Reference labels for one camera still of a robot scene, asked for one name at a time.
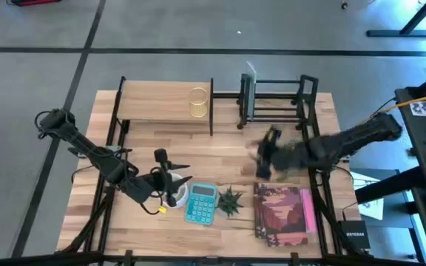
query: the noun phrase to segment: small plant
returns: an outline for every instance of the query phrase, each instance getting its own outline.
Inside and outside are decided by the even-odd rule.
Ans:
[[[243,207],[242,205],[239,205],[237,203],[237,200],[243,195],[242,193],[236,193],[233,195],[233,191],[231,190],[231,186],[229,186],[228,189],[226,189],[226,193],[221,194],[220,198],[218,200],[218,206],[216,208],[219,208],[221,211],[224,211],[228,218],[230,215],[234,215],[234,213],[239,213],[237,211],[238,208]]]

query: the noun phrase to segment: gray floor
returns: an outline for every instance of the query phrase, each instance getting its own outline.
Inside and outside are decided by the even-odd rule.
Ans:
[[[424,39],[364,35],[369,29],[402,26],[416,12],[417,0],[377,0],[367,9],[365,1],[350,1],[345,12],[339,3],[107,0],[93,46],[426,51]],[[19,8],[0,1],[0,47],[83,47],[97,4],[63,0]],[[426,28],[426,19],[420,27]],[[63,105],[79,58],[80,54],[0,53],[0,258],[10,255],[48,147],[47,140],[37,139],[33,117]],[[72,112],[84,132],[96,90],[117,89],[122,75],[162,81],[213,77],[215,89],[238,90],[247,61],[261,78],[318,77],[319,90],[333,92],[342,129],[366,118],[392,98],[395,89],[426,80],[426,58],[90,54]],[[398,112],[392,114],[402,123]],[[405,153],[409,147],[406,134],[393,143],[374,143],[358,152],[351,165],[405,170],[416,165]],[[26,255],[55,248],[76,166],[66,148],[63,144],[58,149]],[[386,157],[383,150],[394,154]]]

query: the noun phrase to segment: calculator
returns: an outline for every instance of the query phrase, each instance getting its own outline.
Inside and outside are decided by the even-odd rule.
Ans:
[[[211,225],[214,218],[216,195],[217,189],[213,185],[192,184],[185,220],[200,225]]]

